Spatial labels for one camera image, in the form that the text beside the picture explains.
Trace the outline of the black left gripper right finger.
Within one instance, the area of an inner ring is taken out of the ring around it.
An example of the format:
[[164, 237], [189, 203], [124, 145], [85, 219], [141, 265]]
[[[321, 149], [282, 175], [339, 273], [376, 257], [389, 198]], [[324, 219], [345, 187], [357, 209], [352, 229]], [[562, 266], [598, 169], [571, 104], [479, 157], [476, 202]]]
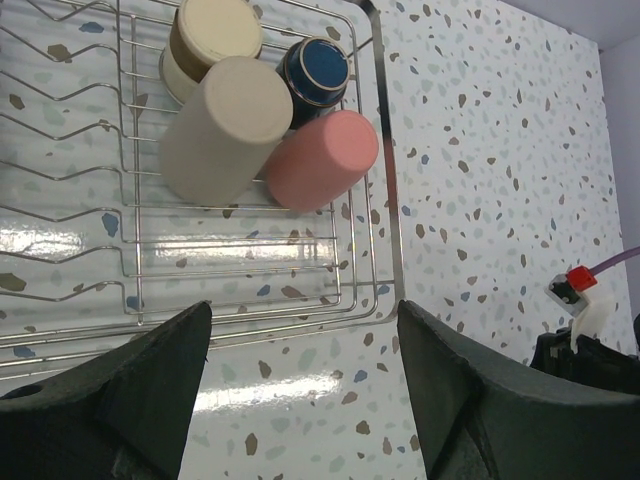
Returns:
[[431, 479], [635, 479], [639, 392], [581, 385], [518, 363], [419, 305], [398, 336]]

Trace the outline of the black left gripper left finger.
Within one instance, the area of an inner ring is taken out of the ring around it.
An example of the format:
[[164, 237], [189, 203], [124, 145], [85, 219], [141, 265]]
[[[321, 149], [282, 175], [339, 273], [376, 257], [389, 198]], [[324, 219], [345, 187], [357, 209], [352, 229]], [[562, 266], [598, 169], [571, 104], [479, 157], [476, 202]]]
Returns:
[[1, 398], [4, 479], [175, 479], [211, 335], [197, 303], [152, 331]]

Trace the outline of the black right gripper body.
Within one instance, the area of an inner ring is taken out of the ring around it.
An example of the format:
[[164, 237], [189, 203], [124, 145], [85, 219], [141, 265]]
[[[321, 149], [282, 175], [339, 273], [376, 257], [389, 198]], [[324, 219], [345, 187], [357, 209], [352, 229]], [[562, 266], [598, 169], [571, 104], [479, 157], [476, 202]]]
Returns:
[[530, 367], [581, 385], [622, 393], [639, 392], [639, 357], [580, 335], [571, 349], [571, 328], [538, 336]]

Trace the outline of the beige plastic cup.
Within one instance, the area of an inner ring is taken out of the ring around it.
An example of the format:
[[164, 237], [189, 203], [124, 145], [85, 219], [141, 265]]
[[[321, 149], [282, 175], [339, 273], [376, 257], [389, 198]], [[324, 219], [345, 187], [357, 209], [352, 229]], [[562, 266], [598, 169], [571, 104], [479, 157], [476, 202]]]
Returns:
[[209, 70], [162, 135], [162, 178], [188, 202], [231, 204], [260, 172], [292, 116], [289, 90], [271, 66], [226, 58]]

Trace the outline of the pink plastic cup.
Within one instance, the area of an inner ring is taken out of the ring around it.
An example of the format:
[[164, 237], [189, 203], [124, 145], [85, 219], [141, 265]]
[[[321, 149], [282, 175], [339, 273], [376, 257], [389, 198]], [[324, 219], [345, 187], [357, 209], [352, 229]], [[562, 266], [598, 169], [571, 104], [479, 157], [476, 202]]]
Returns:
[[302, 126], [276, 147], [266, 164], [267, 188], [285, 208], [318, 210], [362, 179], [378, 153], [369, 120], [351, 110], [335, 111]]

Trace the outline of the dark blue ceramic mug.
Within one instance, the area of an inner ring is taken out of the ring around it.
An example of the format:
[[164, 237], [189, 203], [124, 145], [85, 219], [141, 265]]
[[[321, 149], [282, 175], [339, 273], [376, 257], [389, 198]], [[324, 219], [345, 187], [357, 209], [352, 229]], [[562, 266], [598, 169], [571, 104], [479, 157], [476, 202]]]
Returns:
[[296, 130], [342, 100], [350, 66], [337, 43], [324, 37], [310, 37], [285, 53], [276, 72], [289, 90], [293, 104], [290, 129]]

